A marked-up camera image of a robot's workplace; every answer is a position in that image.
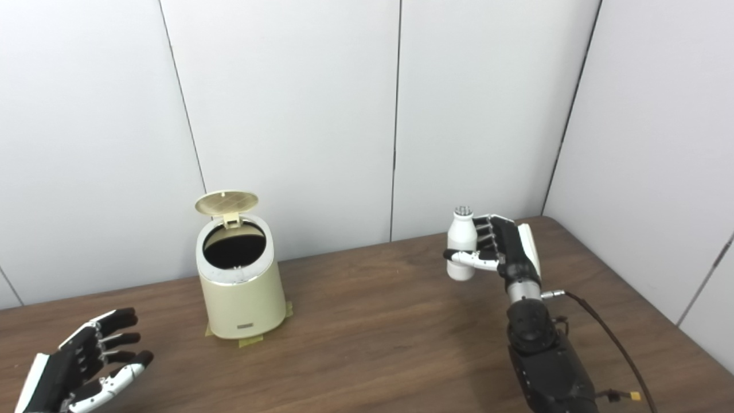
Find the connector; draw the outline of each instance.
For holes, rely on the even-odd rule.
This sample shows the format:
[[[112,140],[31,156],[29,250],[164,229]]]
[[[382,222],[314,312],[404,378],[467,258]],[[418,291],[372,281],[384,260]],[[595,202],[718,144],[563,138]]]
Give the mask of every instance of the connector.
[[[560,297],[561,295],[566,295],[566,292],[564,290],[546,291],[546,292],[540,294],[540,299],[541,300],[548,300],[550,298]]]
[[[609,389],[596,394],[597,398],[606,397],[609,403],[614,403],[622,400],[622,398],[628,398],[633,401],[641,401],[642,397],[639,392],[620,392],[619,390]]]

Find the robotic finger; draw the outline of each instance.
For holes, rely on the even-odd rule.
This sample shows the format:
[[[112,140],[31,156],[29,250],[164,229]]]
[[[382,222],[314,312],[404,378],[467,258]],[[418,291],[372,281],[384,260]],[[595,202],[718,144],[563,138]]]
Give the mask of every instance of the robotic finger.
[[[91,381],[79,388],[70,402],[68,409],[70,413],[88,413],[107,403],[129,386],[153,361],[153,354],[150,351],[141,351],[137,355],[129,352],[118,353],[126,353],[128,364],[113,370],[107,377]]]
[[[482,251],[459,251],[447,249],[443,252],[443,258],[457,264],[474,267],[480,270],[497,271],[499,261],[496,259],[482,259]]]

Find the tape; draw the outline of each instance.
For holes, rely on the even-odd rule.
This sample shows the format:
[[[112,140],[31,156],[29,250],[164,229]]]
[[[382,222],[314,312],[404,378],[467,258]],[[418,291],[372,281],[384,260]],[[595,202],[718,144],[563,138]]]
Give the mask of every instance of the tape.
[[[286,318],[293,316],[293,303],[291,301],[286,301]],[[214,333],[211,331],[211,327],[209,327],[209,324],[206,325],[206,331],[204,331],[204,337],[213,336]],[[254,337],[248,337],[246,339],[240,339],[237,340],[239,348],[243,348],[245,345],[251,345],[255,344],[257,342],[261,342],[265,339],[265,336],[260,334],[259,336]]]

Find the white wall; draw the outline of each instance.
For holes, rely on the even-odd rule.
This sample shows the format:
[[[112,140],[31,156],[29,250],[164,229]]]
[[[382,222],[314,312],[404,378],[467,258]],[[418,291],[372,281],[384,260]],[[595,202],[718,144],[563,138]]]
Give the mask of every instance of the white wall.
[[[394,240],[540,213],[597,6],[403,1]]]
[[[732,15],[604,2],[545,209],[673,321],[734,228]]]
[[[207,190],[250,190],[278,259],[386,242],[397,0],[164,0]]]
[[[680,327],[711,356],[734,373],[732,292],[734,292],[734,252],[730,247]]]
[[[195,274],[203,188],[158,3],[2,1],[0,39],[0,266],[23,301]]]

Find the wooden table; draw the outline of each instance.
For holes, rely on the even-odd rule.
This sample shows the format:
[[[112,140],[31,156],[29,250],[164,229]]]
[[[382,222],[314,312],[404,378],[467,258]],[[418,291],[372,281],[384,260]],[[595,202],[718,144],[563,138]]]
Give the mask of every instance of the wooden table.
[[[558,223],[531,218],[544,289],[601,314],[635,359],[660,412],[734,411],[734,377]],[[156,359],[100,412],[528,412],[506,350],[503,283],[446,275],[444,234],[282,262],[295,315],[244,348],[204,337],[199,281],[187,278],[0,312],[0,411],[11,412],[35,353],[134,306],[138,350]],[[639,389],[595,321],[568,298],[570,338],[598,389]],[[600,402],[602,412],[646,412]]]

